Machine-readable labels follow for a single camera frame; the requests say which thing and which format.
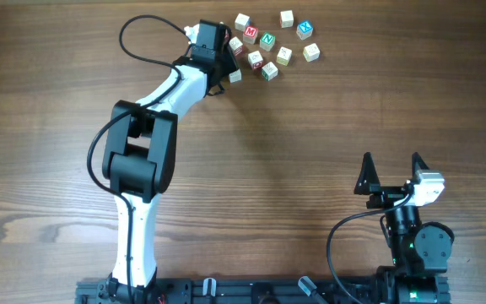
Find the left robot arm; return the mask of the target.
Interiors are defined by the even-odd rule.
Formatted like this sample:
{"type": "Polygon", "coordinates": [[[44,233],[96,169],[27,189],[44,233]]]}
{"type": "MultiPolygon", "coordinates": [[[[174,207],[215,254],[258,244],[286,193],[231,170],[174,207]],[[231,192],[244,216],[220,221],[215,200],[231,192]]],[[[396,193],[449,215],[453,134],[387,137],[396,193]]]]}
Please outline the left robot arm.
{"type": "Polygon", "coordinates": [[[159,200],[175,169],[178,122],[212,95],[213,87],[223,93],[223,78],[238,69],[228,25],[201,20],[181,33],[188,47],[166,65],[167,79],[136,102],[118,101],[88,151],[92,155],[100,138],[106,138],[102,175],[109,183],[92,180],[116,201],[118,249],[107,291],[119,303],[163,301],[155,284],[154,230],[159,200]]]}

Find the dark red sided block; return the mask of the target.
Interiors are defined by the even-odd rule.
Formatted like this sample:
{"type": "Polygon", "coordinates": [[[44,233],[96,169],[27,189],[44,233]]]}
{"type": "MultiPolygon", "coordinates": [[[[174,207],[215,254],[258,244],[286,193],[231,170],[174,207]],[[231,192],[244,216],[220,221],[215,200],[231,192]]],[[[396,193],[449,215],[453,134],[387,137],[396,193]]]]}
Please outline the dark red sided block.
{"type": "Polygon", "coordinates": [[[243,43],[236,36],[234,36],[233,38],[231,38],[229,40],[229,46],[230,46],[230,49],[233,52],[235,57],[238,57],[239,55],[241,55],[243,50],[244,50],[243,43]]]}

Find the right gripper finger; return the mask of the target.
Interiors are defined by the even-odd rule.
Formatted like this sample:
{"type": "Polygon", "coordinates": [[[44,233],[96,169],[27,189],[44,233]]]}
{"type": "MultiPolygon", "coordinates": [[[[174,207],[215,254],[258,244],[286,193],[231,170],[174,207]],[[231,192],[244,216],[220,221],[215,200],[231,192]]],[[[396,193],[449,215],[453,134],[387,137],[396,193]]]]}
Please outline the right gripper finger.
{"type": "Polygon", "coordinates": [[[419,171],[427,171],[429,167],[423,161],[423,158],[418,152],[412,154],[412,174],[417,175],[419,171]]]}
{"type": "Polygon", "coordinates": [[[381,183],[377,175],[371,153],[366,152],[362,160],[359,177],[354,187],[354,194],[371,195],[381,192],[381,183]]]}

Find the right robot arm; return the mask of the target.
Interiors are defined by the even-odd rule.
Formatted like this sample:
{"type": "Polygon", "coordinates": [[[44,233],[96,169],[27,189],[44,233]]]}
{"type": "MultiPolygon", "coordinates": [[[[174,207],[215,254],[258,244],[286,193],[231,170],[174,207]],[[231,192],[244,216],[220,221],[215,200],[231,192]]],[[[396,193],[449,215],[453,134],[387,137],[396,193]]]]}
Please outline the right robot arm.
{"type": "Polygon", "coordinates": [[[382,186],[369,152],[364,154],[354,192],[367,195],[367,209],[383,211],[381,229],[391,250],[393,265],[380,266],[367,299],[371,303],[451,302],[447,261],[455,240],[453,231],[439,222],[421,221],[419,209],[432,204],[445,189],[445,178],[431,170],[417,153],[412,174],[402,186],[382,186]]]}

